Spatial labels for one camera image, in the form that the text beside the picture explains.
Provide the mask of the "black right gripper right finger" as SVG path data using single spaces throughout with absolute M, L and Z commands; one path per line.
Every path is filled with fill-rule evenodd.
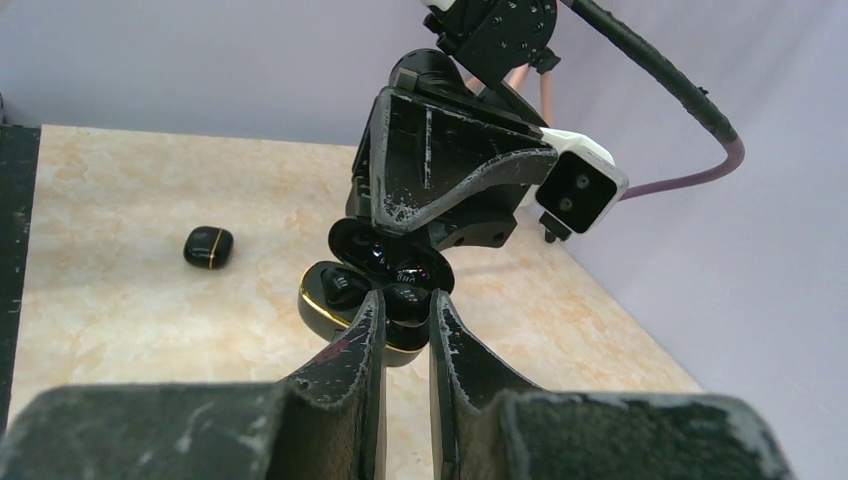
M 790 479 L 763 418 L 706 393 L 555 392 L 521 375 L 433 294 L 430 407 L 438 479 Z

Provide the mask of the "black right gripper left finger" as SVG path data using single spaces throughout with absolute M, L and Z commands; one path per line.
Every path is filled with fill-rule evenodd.
M 1 442 L 5 479 L 381 479 L 385 301 L 275 382 L 69 385 Z

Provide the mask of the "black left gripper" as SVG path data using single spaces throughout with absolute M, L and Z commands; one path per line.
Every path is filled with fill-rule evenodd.
M 546 121 L 518 92 L 525 73 L 472 89 L 443 52 L 404 55 L 372 105 L 346 215 L 396 235 L 429 223 L 438 251 L 502 247 L 530 186 L 558 160 L 542 139 Z

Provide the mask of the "black glossy earbud charging case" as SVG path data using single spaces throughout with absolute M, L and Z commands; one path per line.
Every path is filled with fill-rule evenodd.
M 452 267 L 434 248 L 410 237 L 394 237 L 376 231 L 363 217 L 346 217 L 329 230 L 328 246 L 333 261 L 320 261 L 303 274 L 298 293 L 298 311 L 306 326 L 321 338 L 332 342 L 349 328 L 367 295 L 391 283 L 405 283 L 432 292 L 450 293 L 455 286 Z M 327 305 L 320 274 L 331 267 L 342 267 L 365 276 L 371 290 L 358 308 L 337 310 Z M 385 361 L 390 367 L 411 363 L 429 343 L 427 322 L 418 328 L 406 328 L 388 320 L 385 313 Z

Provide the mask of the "black earbud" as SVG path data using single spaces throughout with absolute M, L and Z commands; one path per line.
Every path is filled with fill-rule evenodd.
M 365 276 L 347 268 L 328 268 L 320 279 L 327 305 L 337 310 L 358 308 L 371 290 Z
M 405 283 L 391 283 L 382 289 L 390 322 L 406 328 L 423 326 L 429 317 L 431 291 Z

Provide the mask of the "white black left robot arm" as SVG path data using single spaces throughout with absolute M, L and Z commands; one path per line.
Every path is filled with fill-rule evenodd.
M 429 3 L 436 45 L 404 55 L 376 95 L 332 236 L 501 247 L 557 158 L 506 76 L 556 62 L 556 18 L 552 1 Z

